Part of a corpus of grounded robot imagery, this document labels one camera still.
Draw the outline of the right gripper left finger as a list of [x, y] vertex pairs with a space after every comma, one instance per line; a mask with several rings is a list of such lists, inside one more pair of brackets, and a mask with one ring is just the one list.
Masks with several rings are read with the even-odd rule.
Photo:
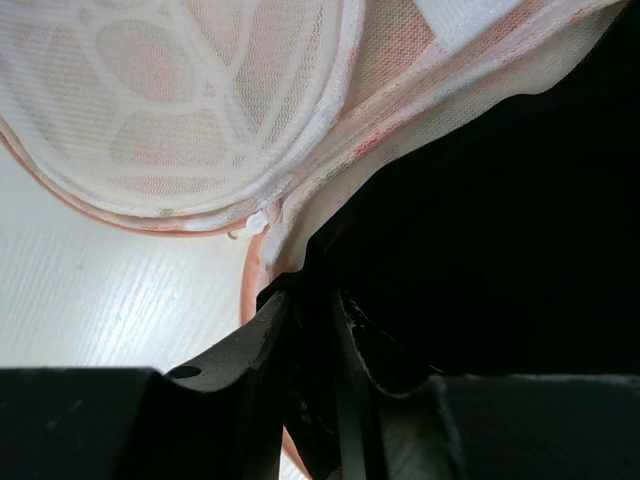
[[195, 358], [151, 368], [1, 373], [5, 479], [274, 479], [290, 299]]

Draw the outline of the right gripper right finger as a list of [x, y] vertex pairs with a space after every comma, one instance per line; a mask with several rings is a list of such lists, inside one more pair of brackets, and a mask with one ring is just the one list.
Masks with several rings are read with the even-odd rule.
[[430, 375], [332, 296], [346, 479], [635, 479], [635, 375]]

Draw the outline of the black bra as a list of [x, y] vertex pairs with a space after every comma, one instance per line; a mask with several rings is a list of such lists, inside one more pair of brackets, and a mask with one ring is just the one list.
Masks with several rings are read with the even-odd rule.
[[259, 295], [295, 301], [285, 425], [341, 472], [332, 296], [430, 375], [639, 379], [639, 5], [564, 79], [374, 174]]

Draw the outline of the peach floral mesh laundry bag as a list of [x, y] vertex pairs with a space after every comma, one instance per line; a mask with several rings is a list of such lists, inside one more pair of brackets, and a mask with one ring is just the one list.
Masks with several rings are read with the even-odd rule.
[[280, 456], [310, 476], [295, 301], [259, 295], [374, 174], [558, 84], [629, 2], [5, 1], [1, 137], [105, 223], [250, 236], [239, 328], [289, 297]]

